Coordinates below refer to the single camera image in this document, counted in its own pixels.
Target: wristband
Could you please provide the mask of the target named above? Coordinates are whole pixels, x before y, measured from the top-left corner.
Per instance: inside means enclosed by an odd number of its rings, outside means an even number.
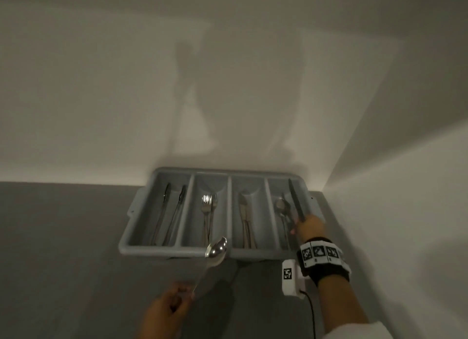
[[[310,276],[316,286],[329,275],[340,275],[348,281],[350,279],[351,269],[344,260],[341,249],[328,238],[309,239],[301,245],[297,258],[302,274]]]

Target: black cable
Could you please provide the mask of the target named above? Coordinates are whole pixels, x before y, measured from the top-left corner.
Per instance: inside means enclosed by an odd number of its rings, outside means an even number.
[[[304,294],[307,296],[307,299],[309,300],[310,303],[310,309],[312,310],[312,328],[313,328],[313,339],[315,339],[315,315],[313,314],[313,305],[312,305],[312,300],[309,297],[309,294],[305,291],[299,290],[301,294]]]

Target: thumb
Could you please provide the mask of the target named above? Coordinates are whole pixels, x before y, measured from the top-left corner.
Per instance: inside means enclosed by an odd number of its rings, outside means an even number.
[[[192,306],[194,294],[191,293],[189,296],[185,297],[180,306],[173,314],[173,318],[177,321],[177,324],[180,325],[184,320],[185,316],[189,312],[190,307]]]

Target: knife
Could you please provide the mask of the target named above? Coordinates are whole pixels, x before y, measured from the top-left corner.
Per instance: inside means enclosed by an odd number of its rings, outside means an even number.
[[[291,179],[288,179],[288,183],[289,183],[289,191],[291,192],[291,197],[294,202],[294,207],[296,207],[299,221],[304,222],[306,218],[304,217],[304,212],[302,212],[301,203],[299,202],[299,198],[297,197],[296,191],[293,186],[293,182],[291,181]]]

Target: white device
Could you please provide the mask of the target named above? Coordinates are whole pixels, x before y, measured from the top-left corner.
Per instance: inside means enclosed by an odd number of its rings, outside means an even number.
[[[287,259],[283,261],[283,282],[282,289],[285,296],[296,296],[300,299],[305,295],[300,291],[306,292],[306,280],[312,281],[310,277],[304,277],[301,267],[296,259]]]

